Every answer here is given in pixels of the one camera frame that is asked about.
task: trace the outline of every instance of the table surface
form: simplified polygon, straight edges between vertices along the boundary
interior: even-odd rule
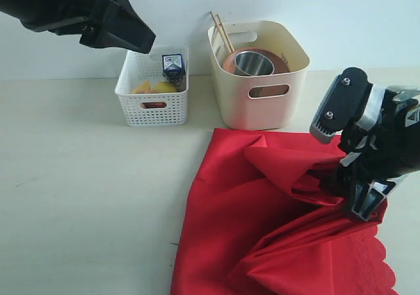
[[[418,85],[420,69],[368,70]],[[339,71],[308,74],[288,132],[307,132]],[[186,196],[215,127],[211,78],[190,80],[188,122],[131,128],[115,79],[0,83],[0,294],[169,293]],[[390,197],[379,238],[417,294],[420,174]]]

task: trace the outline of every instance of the stainless steel cup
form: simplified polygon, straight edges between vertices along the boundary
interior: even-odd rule
[[[255,51],[243,51],[235,57],[235,74],[242,76],[270,75],[274,73],[274,64],[263,54]]]

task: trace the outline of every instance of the wooden chopsticks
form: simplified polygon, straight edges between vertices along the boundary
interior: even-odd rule
[[[213,21],[215,23],[215,27],[217,28],[217,31],[219,32],[220,36],[222,37],[224,47],[227,49],[227,51],[232,54],[235,51],[235,48],[230,41],[229,35],[226,32],[226,29],[224,28],[223,22],[219,15],[216,15],[213,11],[210,12],[211,17],[213,18]]]

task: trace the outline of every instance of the red cloth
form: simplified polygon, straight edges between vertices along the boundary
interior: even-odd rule
[[[375,238],[383,205],[352,223],[319,178],[338,140],[216,129],[194,180],[171,295],[389,295],[395,277]]]

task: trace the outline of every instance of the cream storage bin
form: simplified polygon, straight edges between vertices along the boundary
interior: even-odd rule
[[[242,77],[221,67],[228,56],[222,38],[213,26],[209,29],[213,84],[225,124],[233,129],[265,130],[282,128],[293,118],[299,93],[306,77],[309,57],[284,26],[275,22],[226,23],[226,30],[235,49],[255,47],[266,49],[287,64],[290,73]],[[235,42],[237,37],[256,35],[254,41]],[[281,96],[252,98],[255,87],[288,86]]]
[[[186,76],[178,93],[130,94],[130,92],[150,80],[153,84],[165,81],[162,76],[162,55],[182,54],[186,65]],[[150,54],[128,51],[123,69],[118,79],[117,94],[125,118],[132,127],[162,127],[183,125],[187,117],[188,94],[188,47],[158,46]],[[144,103],[163,102],[164,108],[143,108]]]

